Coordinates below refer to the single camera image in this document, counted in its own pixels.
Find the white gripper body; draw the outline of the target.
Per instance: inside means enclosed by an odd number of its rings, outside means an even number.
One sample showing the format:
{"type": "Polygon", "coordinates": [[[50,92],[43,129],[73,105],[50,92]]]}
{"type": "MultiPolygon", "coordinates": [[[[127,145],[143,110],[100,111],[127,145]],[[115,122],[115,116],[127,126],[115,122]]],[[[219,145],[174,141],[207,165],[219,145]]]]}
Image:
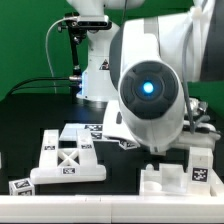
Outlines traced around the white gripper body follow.
{"type": "Polygon", "coordinates": [[[108,102],[103,119],[103,135],[109,138],[130,141],[137,147],[149,150],[169,150],[170,148],[189,149],[190,147],[215,148],[221,138],[215,127],[200,123],[194,133],[190,123],[184,118],[171,115],[171,120],[161,117],[155,120],[134,118],[127,123],[122,117],[119,102],[108,102]]]}

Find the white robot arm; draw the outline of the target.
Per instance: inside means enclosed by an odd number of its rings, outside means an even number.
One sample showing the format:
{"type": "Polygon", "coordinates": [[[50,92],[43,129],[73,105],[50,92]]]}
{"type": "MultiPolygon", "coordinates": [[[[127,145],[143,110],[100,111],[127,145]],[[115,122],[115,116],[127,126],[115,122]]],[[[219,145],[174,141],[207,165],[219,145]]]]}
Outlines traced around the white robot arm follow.
{"type": "Polygon", "coordinates": [[[189,12],[129,20],[110,46],[118,98],[107,104],[103,136],[153,154],[215,147],[221,135],[194,115],[187,84],[224,81],[224,0],[194,0],[189,12]]]}

